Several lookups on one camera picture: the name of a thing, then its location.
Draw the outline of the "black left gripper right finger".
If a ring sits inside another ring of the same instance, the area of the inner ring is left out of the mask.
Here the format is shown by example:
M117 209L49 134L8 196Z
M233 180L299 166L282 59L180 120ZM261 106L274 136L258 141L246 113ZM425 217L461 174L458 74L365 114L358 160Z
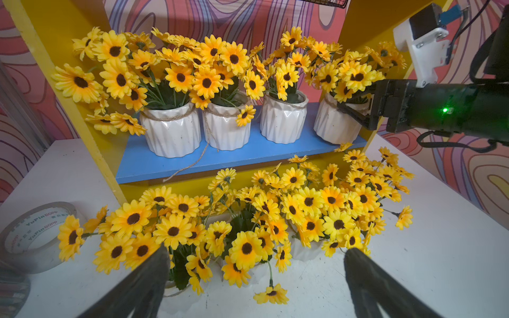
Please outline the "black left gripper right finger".
M357 317L439 317L359 249L344 256L345 278Z

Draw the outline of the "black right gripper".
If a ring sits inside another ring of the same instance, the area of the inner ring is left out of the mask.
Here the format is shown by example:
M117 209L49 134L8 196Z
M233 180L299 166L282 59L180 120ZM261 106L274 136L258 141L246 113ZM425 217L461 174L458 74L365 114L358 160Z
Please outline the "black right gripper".
M366 109L349 106L368 94ZM508 142L507 83L418 87L416 80L389 79L377 82L376 91L357 91L337 108L366 129L376 129L376 119L385 117L392 133L420 128Z

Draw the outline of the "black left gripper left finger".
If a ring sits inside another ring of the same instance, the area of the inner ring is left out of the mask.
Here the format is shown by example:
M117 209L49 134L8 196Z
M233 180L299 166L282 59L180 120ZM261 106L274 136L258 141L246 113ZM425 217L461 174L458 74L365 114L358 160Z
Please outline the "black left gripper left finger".
M81 317L156 317L170 269L163 246Z

